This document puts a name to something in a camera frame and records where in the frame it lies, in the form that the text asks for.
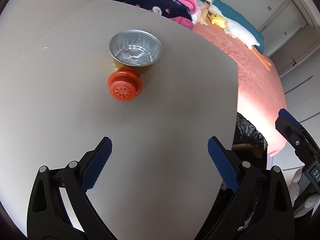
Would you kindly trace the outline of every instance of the stuffed duck toy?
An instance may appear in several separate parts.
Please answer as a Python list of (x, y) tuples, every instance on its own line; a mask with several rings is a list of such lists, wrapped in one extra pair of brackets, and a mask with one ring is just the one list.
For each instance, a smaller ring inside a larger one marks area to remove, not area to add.
[(259, 42), (257, 42), (252, 33), (250, 33), (238, 22), (224, 18), (219, 14), (212, 14), (209, 16), (209, 19), (212, 24), (222, 28), (225, 33), (230, 34), (233, 38), (238, 38), (249, 49), (252, 49), (252, 46), (254, 45), (260, 46)]

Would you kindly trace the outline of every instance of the bed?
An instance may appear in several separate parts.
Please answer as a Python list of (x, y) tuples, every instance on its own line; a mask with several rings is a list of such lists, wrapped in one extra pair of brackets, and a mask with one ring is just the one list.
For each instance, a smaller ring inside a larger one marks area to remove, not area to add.
[[(249, 31), (260, 45), (249, 50), (240, 40), (233, 39), (222, 29), (212, 25), (209, 19), (205, 18), (208, 9), (203, 1), (207, 5), (215, 5), (225, 17), (246, 28), (246, 31)], [(198, 0), (198, 2), (196, 0), (127, 0), (126, 3), (172, 20), (183, 18), (190, 25), (179, 22), (181, 25), (190, 29), (193, 27), (195, 33), (234, 59), (238, 63), (239, 76), (238, 112), (265, 137), (270, 156), (275, 155), (284, 147), (285, 139), (275, 129), (278, 111), (281, 108), (286, 108), (280, 79), (275, 66), (262, 55), (264, 50), (263, 35), (244, 16), (220, 0)], [(206, 19), (208, 26), (199, 23), (194, 25), (200, 18), (201, 22)]]
[(208, 26), (196, 24), (193, 31), (237, 62), (237, 110), (263, 134), (268, 142), (268, 154), (277, 154), (286, 141), (275, 129), (275, 121), (278, 111), (286, 108), (286, 102), (275, 66), (271, 63), (270, 71), (266, 70), (241, 41), (225, 34), (222, 29), (212, 25), (209, 19), (206, 22)]

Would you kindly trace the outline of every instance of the white table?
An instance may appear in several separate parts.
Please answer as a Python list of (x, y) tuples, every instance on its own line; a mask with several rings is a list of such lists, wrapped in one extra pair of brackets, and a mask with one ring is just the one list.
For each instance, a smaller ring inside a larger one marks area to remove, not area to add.
[[(155, 35), (163, 56), (141, 76), (142, 93), (120, 102), (106, 85), (108, 43), (126, 29)], [(0, 84), (1, 202), (25, 233), (39, 167), (65, 167), (108, 136), (113, 153), (87, 195), (114, 235), (194, 239), (221, 184), (207, 141), (232, 145), (237, 78), (231, 58), (171, 20), (111, 0), (87, 4)]]

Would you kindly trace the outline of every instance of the orange bottle cap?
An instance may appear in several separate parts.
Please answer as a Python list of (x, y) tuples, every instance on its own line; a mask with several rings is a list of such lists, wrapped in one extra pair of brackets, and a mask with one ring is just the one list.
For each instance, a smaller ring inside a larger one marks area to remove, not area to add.
[(142, 90), (140, 76), (130, 67), (122, 67), (108, 78), (110, 94), (120, 101), (134, 99)]

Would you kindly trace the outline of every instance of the aluminum foil cup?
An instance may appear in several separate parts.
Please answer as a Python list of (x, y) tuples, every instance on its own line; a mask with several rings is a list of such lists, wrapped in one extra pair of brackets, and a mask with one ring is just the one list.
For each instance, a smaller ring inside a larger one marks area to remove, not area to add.
[(118, 69), (130, 66), (142, 74), (159, 60), (162, 46), (160, 41), (150, 33), (127, 30), (116, 34), (111, 39), (109, 50)]

